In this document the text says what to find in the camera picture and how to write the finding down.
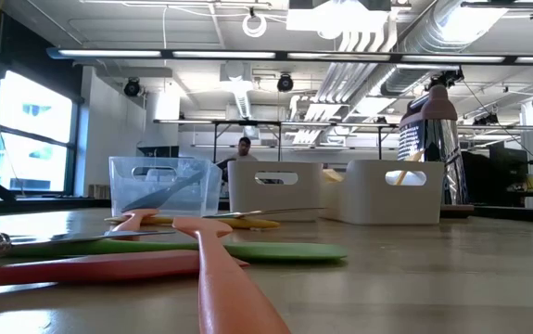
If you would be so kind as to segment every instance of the white storage bin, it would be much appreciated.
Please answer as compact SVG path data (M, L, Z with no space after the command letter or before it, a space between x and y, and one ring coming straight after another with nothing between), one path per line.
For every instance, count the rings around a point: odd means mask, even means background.
M227 170L231 212L320 207L321 163L230 161ZM261 218L309 222L317 216L313 210Z
M222 170L207 160L177 158L110 157L111 213L155 191L203 173L199 182L173 194L158 209L164 216L215 214L219 210Z
M340 220L357 225L439 223L443 162L351 161L340 184ZM409 171L395 186L400 171Z

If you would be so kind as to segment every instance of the security camera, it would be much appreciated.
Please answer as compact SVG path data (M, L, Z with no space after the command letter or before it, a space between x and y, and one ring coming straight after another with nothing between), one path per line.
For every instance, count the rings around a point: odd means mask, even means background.
M281 74L281 78L278 79L276 88L278 88L278 91L282 93L293 90L293 79L291 79L291 75L286 73Z
M140 78L128 78L128 83L124 86L124 94L129 97L138 97L144 93L140 85Z

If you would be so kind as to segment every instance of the table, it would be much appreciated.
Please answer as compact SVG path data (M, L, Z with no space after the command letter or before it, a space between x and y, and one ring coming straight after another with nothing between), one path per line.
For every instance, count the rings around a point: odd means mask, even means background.
M9 233L101 232L108 209L0 216ZM152 239L188 238L157 236ZM533 333L533 224L471 217L439 226L335 222L236 230L231 240L348 247L334 265L247 270L293 333ZM0 288L0 333L198 333L197 281Z

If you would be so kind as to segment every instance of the silicone spatula head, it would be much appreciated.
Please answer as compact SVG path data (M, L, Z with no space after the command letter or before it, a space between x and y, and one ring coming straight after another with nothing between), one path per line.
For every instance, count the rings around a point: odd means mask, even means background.
M199 231L215 233L219 238L233 231L231 226L218 220L196 217L178 217L173 221L173 228L193 238L197 238L197 232Z

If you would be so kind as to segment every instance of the clear plastic bin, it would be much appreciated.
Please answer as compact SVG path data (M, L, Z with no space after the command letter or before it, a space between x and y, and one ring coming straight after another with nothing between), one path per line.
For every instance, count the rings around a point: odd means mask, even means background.
M222 171L207 160L177 158L110 157L111 213L137 199L183 182L192 175L202 178L174 193L159 209L163 216L204 216L219 210Z

